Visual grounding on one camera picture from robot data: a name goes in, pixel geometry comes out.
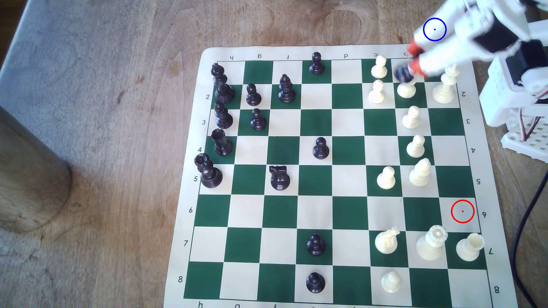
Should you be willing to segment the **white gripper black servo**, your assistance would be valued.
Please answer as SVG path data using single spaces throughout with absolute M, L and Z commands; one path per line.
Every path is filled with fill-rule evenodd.
M 408 55 L 418 55 L 408 63 L 408 73 L 437 76 L 452 65 L 518 49 L 532 40 L 526 6 L 527 1 L 445 1 L 407 45 Z M 465 11 L 467 39 L 452 35 Z

